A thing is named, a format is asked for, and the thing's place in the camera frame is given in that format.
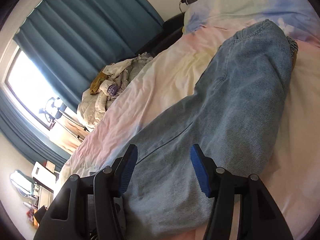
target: power outlet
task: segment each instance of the power outlet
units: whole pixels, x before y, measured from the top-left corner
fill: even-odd
[[[186,5],[190,5],[190,4],[192,4],[192,3],[194,3],[194,2],[196,2],[197,0],[181,0],[180,2],[181,3],[185,3]]]

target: window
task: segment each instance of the window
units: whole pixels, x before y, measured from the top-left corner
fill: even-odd
[[[39,123],[50,130],[53,123],[47,120],[43,113],[39,113],[39,110],[46,106],[50,98],[57,98],[58,96],[21,49],[19,49],[12,62],[5,83],[19,103]]]
[[[25,176],[21,171],[16,170],[14,173],[10,175],[10,179],[12,184],[25,195],[32,195],[34,189],[34,181]]]

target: blue gripper pad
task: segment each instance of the blue gripper pad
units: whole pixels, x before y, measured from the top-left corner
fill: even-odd
[[[130,145],[129,147],[131,146],[132,151],[130,157],[121,173],[120,186],[118,188],[118,193],[120,196],[122,196],[122,194],[128,189],[129,182],[138,159],[138,148],[135,145]]]
[[[193,165],[193,168],[196,172],[196,176],[201,188],[201,191],[205,193],[207,197],[210,196],[211,189],[209,185],[209,175],[204,167],[204,164],[202,162],[202,158],[200,155],[203,155],[203,153],[198,152],[200,150],[199,145],[193,145],[190,149],[190,159]]]

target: sunlight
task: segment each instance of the sunlight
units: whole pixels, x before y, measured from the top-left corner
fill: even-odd
[[[10,179],[13,180],[15,186],[19,187],[24,193],[30,194],[32,183],[23,177],[19,172],[15,171],[10,175]]]
[[[49,98],[58,96],[23,51],[14,63],[8,82],[25,106],[47,123],[44,114],[39,114],[39,109],[45,107]]]

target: pink sheet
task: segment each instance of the pink sheet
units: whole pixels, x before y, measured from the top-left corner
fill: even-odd
[[[200,0],[194,4],[185,15],[186,33],[148,63],[112,104],[63,166],[55,194],[71,174],[84,177],[111,164],[139,130],[193,94],[195,83],[223,41],[270,18],[296,39],[299,52],[274,154],[261,179],[294,239],[301,239],[320,214],[320,20],[304,0],[296,4],[290,0],[292,6],[282,8],[277,7],[279,1]],[[239,203],[235,205],[232,240],[236,239],[238,210]],[[200,240],[205,226],[166,239]]]

